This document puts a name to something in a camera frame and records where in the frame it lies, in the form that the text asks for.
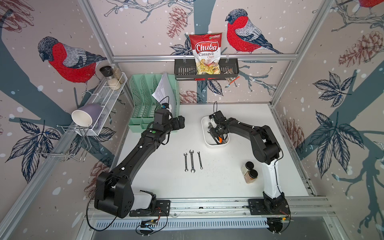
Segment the small silver wrench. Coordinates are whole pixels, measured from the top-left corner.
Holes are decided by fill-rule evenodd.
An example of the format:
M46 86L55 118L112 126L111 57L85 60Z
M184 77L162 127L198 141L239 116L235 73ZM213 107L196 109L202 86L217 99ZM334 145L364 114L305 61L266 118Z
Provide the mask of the small silver wrench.
M184 158L185 158L185 172L188 172L189 169L188 169L188 154L187 153L184 153Z

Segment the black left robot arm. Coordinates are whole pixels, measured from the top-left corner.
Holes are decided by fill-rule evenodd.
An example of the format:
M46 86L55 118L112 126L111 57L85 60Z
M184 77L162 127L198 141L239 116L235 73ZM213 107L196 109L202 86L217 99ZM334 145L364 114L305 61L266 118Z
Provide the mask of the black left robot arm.
M173 117L167 108L155 111L154 121L141 133L137 145L110 172L102 172L96 183L94 207L118 218L131 211L151 215L156 211L156 195L148 191L134 193L132 182L149 156L169 139L172 131L185 127L183 116Z

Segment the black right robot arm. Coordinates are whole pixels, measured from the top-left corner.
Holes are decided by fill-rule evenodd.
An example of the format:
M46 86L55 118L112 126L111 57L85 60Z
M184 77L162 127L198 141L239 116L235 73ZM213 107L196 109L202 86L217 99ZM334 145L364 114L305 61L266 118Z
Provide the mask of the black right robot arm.
M264 208L268 213L278 210L285 200L280 187L278 161L284 153L269 126L252 126L234 118L227 119L221 111L209 116L212 126L209 127L211 136L216 139L227 134L236 134L251 142L252 153L262 164L264 177Z

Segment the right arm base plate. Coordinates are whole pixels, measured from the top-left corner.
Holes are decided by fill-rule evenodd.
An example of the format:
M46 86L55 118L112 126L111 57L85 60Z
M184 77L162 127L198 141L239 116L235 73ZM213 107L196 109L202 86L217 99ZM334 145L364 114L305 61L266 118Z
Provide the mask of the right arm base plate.
M256 215L289 215L288 202L285 199L248 199L248 209L252 216Z

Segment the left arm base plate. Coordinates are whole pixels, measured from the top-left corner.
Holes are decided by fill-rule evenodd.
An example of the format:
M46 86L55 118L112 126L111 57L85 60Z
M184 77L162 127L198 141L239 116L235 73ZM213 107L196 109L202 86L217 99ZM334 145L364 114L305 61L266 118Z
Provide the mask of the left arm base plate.
M170 213L170 200L154 200L151 201L150 205L146 209L132 210L129 213L130 217L158 217L161 214Z

